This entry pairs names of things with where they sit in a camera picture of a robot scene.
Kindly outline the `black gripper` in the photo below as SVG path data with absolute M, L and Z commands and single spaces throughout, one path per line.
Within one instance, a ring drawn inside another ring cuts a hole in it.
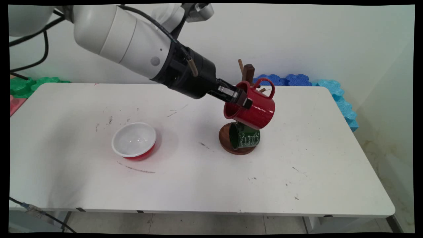
M 193 99 L 202 98 L 217 83 L 216 90 L 211 91 L 213 97 L 236 107 L 251 108 L 253 101 L 248 98 L 245 90 L 216 78 L 216 67 L 213 62 L 189 47 L 186 47 L 186 50 L 192 56 L 198 76 L 192 75 L 183 53 L 171 43 L 162 69 L 152 80 Z

